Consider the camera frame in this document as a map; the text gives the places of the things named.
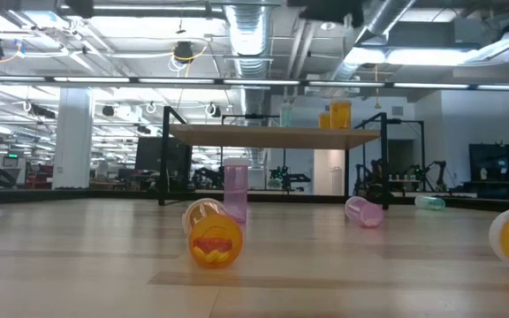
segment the wooden table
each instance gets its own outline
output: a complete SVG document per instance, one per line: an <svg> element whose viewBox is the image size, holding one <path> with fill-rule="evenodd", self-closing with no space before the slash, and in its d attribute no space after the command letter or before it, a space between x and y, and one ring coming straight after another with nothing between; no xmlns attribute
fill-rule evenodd
<svg viewBox="0 0 509 318"><path fill-rule="evenodd" d="M351 149L380 138L369 129L171 125L170 133L189 146Z"/></svg>

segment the black metal frame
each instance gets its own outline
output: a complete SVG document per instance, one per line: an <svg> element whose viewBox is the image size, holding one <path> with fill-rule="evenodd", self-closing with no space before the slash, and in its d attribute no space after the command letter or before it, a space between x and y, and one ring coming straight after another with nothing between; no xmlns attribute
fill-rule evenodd
<svg viewBox="0 0 509 318"><path fill-rule="evenodd" d="M388 125L401 125L404 123L419 124L421 145L422 145L422 170L425 170L425 123L423 120L403 120L403 119L389 119L385 112L381 112L367 120L363 120L359 125L355 126L354 129L365 129L365 126L369 123L380 123L380 147L381 147L381 159L382 159L382 204L383 208L387 209L390 202L390 187L388 178ZM348 167L348 150L346 151L346 163ZM362 164L367 164L367 149L366 144L362 145Z"/></svg>
<svg viewBox="0 0 509 318"><path fill-rule="evenodd" d="M158 186L158 205L166 205L166 197L168 194L168 171L166 170L168 152L168 139L170 138L170 119L173 115L181 124L187 124L186 120L182 118L177 111L170 106L164 106L163 112L163 145L162 153L160 154L160 185Z"/></svg>

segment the ventilation duct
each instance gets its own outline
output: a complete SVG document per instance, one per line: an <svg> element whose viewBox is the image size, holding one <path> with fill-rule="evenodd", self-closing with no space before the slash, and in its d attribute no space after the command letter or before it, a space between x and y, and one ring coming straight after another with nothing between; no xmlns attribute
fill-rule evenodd
<svg viewBox="0 0 509 318"><path fill-rule="evenodd" d="M224 7L229 20L230 41L233 54L238 56L262 56L267 51L269 8L255 5L229 5ZM237 75L242 79L264 79L268 75L269 62L256 59L234 61ZM262 114L265 90L242 89L241 108L244 114ZM247 125L260 125L259 120L247 120ZM249 149L253 164L262 162L260 149Z"/></svg>
<svg viewBox="0 0 509 318"><path fill-rule="evenodd" d="M390 30L398 23L398 20L402 18L404 13L415 3L415 0L385 0L382 1L377 9L373 9L373 13L369 15L368 23L363 34L356 36L355 40L359 42L366 41L368 39L377 36L387 36ZM360 64L346 63L343 61L337 70L331 76L331 80L335 81L348 81L350 80L356 71L361 67ZM335 89L323 90L323 95L331 96Z"/></svg>

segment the pink bottle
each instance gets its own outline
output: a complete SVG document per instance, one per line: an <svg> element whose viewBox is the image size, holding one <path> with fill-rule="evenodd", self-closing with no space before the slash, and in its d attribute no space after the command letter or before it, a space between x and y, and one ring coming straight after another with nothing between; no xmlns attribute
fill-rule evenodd
<svg viewBox="0 0 509 318"><path fill-rule="evenodd" d="M226 159L224 205L227 214L237 223L247 221L248 166L247 159Z"/></svg>
<svg viewBox="0 0 509 318"><path fill-rule="evenodd" d="M345 204L345 214L363 228L376 228L384 220L384 211L361 197L351 197Z"/></svg>

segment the white pillar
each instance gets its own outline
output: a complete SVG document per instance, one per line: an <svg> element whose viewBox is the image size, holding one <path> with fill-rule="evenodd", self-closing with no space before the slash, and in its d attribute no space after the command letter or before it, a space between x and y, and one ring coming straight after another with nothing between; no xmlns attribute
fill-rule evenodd
<svg viewBox="0 0 509 318"><path fill-rule="evenodd" d="M89 187L94 125L91 88L61 88L52 189Z"/></svg>

